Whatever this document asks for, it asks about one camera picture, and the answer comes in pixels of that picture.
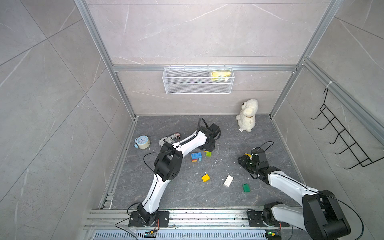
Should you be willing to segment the blue long lego brick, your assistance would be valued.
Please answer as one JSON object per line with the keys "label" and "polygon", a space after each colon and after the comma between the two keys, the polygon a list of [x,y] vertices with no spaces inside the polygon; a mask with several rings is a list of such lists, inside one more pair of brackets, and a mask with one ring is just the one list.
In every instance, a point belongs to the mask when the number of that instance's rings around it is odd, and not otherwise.
{"label": "blue long lego brick", "polygon": [[201,161],[202,160],[202,153],[192,153],[191,158],[192,158],[192,160],[199,159],[199,161]]}

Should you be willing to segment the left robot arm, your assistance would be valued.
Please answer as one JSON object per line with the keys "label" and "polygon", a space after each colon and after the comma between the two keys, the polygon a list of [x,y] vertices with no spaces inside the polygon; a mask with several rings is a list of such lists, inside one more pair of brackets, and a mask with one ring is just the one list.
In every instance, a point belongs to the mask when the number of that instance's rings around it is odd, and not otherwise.
{"label": "left robot arm", "polygon": [[158,225],[157,212],[166,187],[180,172],[183,158],[195,149],[214,151],[216,140],[221,136],[221,129],[216,124],[208,126],[203,118],[199,118],[196,130],[185,139],[176,143],[164,143],[157,152],[154,168],[151,170],[154,178],[147,196],[137,203],[137,213],[140,221],[146,227],[154,222]]}

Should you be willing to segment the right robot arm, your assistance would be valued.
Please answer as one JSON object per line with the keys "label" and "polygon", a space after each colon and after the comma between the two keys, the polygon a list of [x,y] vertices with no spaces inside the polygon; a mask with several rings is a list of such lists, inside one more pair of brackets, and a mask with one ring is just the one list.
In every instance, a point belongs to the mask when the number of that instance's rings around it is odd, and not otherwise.
{"label": "right robot arm", "polygon": [[266,226],[281,222],[306,231],[313,240],[338,240],[352,232],[341,206],[347,204],[328,190],[317,190],[289,177],[279,168],[269,165],[266,150],[256,147],[250,154],[238,158],[239,165],[253,179],[261,180],[298,203],[290,207],[282,202],[264,205],[262,219]]}

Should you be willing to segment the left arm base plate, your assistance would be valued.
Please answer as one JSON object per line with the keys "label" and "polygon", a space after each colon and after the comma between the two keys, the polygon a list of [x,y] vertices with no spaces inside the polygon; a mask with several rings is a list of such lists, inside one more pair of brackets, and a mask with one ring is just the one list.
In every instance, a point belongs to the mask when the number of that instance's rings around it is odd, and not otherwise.
{"label": "left arm base plate", "polygon": [[138,211],[132,212],[129,218],[129,227],[157,227],[167,228],[169,226],[170,212],[157,211],[151,215],[141,216]]}

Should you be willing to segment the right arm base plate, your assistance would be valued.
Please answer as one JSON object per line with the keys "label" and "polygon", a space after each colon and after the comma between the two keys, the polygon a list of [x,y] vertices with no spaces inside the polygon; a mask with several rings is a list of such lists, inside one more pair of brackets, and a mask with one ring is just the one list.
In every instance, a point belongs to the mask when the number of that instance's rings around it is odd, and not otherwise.
{"label": "right arm base plate", "polygon": [[280,228],[290,227],[288,223],[278,222],[273,220],[268,214],[264,214],[262,210],[246,210],[248,222],[250,227],[268,227],[268,228]]}

